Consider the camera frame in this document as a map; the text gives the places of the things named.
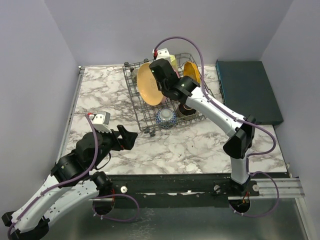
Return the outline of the pale yellow mug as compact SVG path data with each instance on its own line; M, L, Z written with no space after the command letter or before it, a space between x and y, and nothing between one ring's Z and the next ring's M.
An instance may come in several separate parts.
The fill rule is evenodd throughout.
M170 63L171 63L172 68L173 68L176 72L178 72L178 71L179 71L179 70L178 70L178 62L177 62L176 57L175 57L173 54L170 55Z

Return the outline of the beige bottom plate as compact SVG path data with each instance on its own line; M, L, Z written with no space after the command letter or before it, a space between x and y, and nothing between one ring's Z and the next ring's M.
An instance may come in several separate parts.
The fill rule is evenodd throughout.
M137 72L137 88L142 99L150 106L159 105L164 96L159 91L156 79L149 68L150 63L146 62L140 66Z

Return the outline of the orange polka dot plate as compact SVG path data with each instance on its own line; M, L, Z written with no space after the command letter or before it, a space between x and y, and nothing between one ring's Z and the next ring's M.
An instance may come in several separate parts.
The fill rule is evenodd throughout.
M201 75L198 70L198 66L191 61L187 61L184 64L183 75L192 78L193 80L195 80L199 84L201 83Z

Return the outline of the small grey cup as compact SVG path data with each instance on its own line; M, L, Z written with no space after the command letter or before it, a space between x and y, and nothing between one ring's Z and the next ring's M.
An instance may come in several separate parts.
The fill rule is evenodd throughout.
M131 73L134 82L137 81L138 69L134 69Z

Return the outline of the brown patterned bowl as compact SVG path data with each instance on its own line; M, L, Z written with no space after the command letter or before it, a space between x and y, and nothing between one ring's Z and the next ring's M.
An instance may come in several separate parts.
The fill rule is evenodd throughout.
M182 104L180 103L178 105L178 109L177 109L177 115L179 117L188 117L188 116L191 116L191 115L194 115L197 111L185 104Z

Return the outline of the grey wire dish rack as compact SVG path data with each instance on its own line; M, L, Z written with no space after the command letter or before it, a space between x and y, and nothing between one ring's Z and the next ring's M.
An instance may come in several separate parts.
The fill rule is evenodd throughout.
M186 126L188 124L204 120L206 117L197 111L188 116L176 115L176 119L174 121L160 123L158 120L156 120L157 113L162 109L170 109L175 112L175 114L178 114L180 103L178 101L172 101L168 98L165 98L163 103L160 103L157 106L151 106L143 100L138 90L137 81L135 80L133 71L139 69L144 63L151 62L151 59L146 58L143 61L136 63L129 63L126 61L122 66L129 98L139 130L153 137L155 136L156 131L178 126Z

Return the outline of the red patterned glass bowl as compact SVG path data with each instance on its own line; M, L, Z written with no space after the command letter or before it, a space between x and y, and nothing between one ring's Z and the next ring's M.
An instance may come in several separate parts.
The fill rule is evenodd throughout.
M155 121L161 128L170 129L176 125L177 115L173 110L163 108L157 112Z

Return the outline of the plain pink round plate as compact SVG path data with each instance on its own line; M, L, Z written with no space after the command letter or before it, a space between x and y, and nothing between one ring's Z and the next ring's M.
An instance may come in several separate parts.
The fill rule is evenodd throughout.
M167 101L167 97L163 96L162 100L161 100L161 104L164 104Z

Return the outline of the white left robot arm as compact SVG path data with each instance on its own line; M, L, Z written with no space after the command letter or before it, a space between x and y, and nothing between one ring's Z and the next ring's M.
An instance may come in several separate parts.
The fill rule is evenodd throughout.
M24 206L2 215L8 239L40 240L56 220L86 200L110 198L113 205L118 193L98 165L111 151L131 150L137 137L136 132L127 131L123 125L118 125L116 131L102 132L93 127L75 149L55 163Z

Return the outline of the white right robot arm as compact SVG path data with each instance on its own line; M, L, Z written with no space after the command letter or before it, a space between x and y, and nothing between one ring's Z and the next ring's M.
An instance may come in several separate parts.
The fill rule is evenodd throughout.
M189 76L178 77L168 60L155 60L149 65L149 69L164 96L195 109L228 136L223 150L231 160L230 191L236 196L247 192L250 181L247 156L255 130L251 125L243 123L246 118L209 96L204 84Z

